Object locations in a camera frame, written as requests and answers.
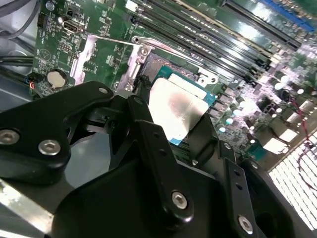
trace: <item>white component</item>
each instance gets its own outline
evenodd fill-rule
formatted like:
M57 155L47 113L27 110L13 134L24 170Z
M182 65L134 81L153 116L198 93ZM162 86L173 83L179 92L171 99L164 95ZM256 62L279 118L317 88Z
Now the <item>white component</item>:
M66 79L58 71L52 71L47 74L48 82L54 88L62 88L65 86Z
M288 146L282 140L273 137L272 133L265 129L256 132L256 137L264 149L279 155L288 151Z
M165 78L151 88L149 109L169 141L182 140L208 110L208 104Z
M177 86L185 89L187 92L194 94L195 96L199 97L200 99L204 99L207 95L207 92L204 90L196 87L195 85L187 82L185 79L179 77L178 75L172 73L172 75L168 78L168 80Z
M125 4L125 8L132 11L132 12L136 12L138 7L139 6L131 0L128 0L127 3Z
M276 118L272 121L271 128L278 138L286 142L291 142L298 135L296 131L290 129L280 118Z

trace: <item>ram slot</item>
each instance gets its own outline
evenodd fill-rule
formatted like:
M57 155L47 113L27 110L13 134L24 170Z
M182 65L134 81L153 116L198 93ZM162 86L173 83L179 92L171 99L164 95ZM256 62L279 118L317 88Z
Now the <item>ram slot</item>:
M261 31L264 35L279 42L282 45L289 47L293 51L297 51L298 48L300 48L300 46L302 45L295 39L286 35L284 32L253 15L251 12L231 0L225 0L222 6L229 12L232 12L239 19L243 20L255 29Z
M248 49L244 49L239 45L232 43L231 40L226 39L226 37L228 36L232 38L231 35L225 34L224 32L222 32L222 29L219 29L215 25L211 25L209 22L197 18L193 20L193 17L186 15L184 11L177 11L161 1L147 0L147 2L150 2L153 6L155 5L161 8L162 10L172 14L173 16L181 19L183 22L189 24L190 27L194 27L202 34L207 35L213 41L223 45L223 47L229 48L231 51L235 51L236 53L243 55L245 58L248 58L249 60L256 61L259 58L259 55L262 55L266 59L268 59L265 55L263 55L256 49L250 48L248 46L246 46Z
M179 37L175 37L174 34L172 34L170 31L167 31L160 26L154 25L152 22L142 18L142 16L139 18L135 18L133 22L135 24L138 24L139 26L142 26L146 29L153 31L154 33L157 33L158 35L163 36L164 39L173 42L174 45L177 45L179 48L181 47L182 49L185 49L189 55L196 59L203 60L203 62L207 64L211 64L218 68L221 68L222 70L225 70L240 79L242 79L245 76L244 72L241 72L233 68L229 64L218 60L216 57L212 55L206 54L206 52L193 46L186 40L181 39Z
M184 2L183 0L171 0L171 1L178 4L178 6L180 6L182 8L182 12L185 12L186 14L191 16L192 19L196 20L198 23L200 23L201 21L206 22L206 23L212 23L212 24L216 25L217 27L223 29L224 31L226 31L230 35L236 37L237 39L243 40L244 42L246 42L246 44L252 46L254 49L263 53L267 57L271 57L273 55L267 49L263 48L262 46L257 45L255 42L245 38L244 36L242 36L238 32L231 30L228 26L224 25L222 22L215 20L215 19L212 19L209 16L203 14L202 12L200 12L199 10L190 6L189 4Z
M165 24L169 28L173 28L180 34L178 34L179 37L185 39L186 41L192 42L192 45L197 45L199 48L203 47L206 51L212 52L215 57L217 57L219 60L224 59L225 61L229 61L232 63L232 65L235 68L242 69L243 71L248 71L252 68L251 63L248 63L247 61L243 61L242 59L228 54L226 51L222 50L221 48L217 47L216 45L212 44L212 40L208 41L208 39L203 39L199 34L195 34L194 32L197 32L196 29L193 28L186 28L186 26L181 25L181 23L171 21L168 19L165 15L159 15L155 14L154 11L149 9L144 9L142 12L143 15L150 19L155 19L156 22L160 22L161 24Z

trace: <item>blue ram slot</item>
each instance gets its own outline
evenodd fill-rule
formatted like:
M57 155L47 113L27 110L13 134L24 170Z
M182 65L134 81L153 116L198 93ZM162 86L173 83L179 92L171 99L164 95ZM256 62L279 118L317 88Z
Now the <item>blue ram slot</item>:
M298 18L295 14L287 11L283 6L276 4L272 0L259 0L259 2L262 2L263 4L269 6L270 8L272 8L272 10L283 15L285 18L303 28L304 30L309 32L315 31L315 27L313 27L310 23Z

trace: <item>red wire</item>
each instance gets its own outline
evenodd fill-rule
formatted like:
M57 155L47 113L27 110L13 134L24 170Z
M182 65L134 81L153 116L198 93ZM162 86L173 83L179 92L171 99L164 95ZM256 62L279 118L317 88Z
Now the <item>red wire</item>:
M308 142L312 143L311 140L309 140L308 131L307 131L307 127L306 127L306 122L305 122L305 120L304 120L302 110L299 108L299 106L298 106L297 103L294 101L294 99L292 99L292 104L297 108L298 114L299 114L299 116L301 117L302 127L303 127L304 132L305 132L306 140L307 140ZM308 188L313 189L313 190L315 190L315 191L317 192L317 189L314 188L312 185L310 185L310 184L304 179L304 177L303 177L303 176L301 175L301 173L300 173L301 171L303 171L303 168L302 168L302 166L301 166L301 160L303 159L303 155L304 155L304 154L305 154L305 153L304 153L304 151L303 151L303 153L299 156L299 158L298 158L298 160L297 160L298 169L299 169L299 175L300 175L300 177L302 178L302 180L304 181L304 183L307 185Z

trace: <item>hdmi port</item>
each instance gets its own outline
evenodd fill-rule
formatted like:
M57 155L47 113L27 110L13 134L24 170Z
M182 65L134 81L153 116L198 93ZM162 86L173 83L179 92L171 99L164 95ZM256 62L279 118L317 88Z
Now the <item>hdmi port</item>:
M69 31L71 33L77 33L79 31L78 27L72 24L70 21L65 21L63 23L63 27L66 31Z

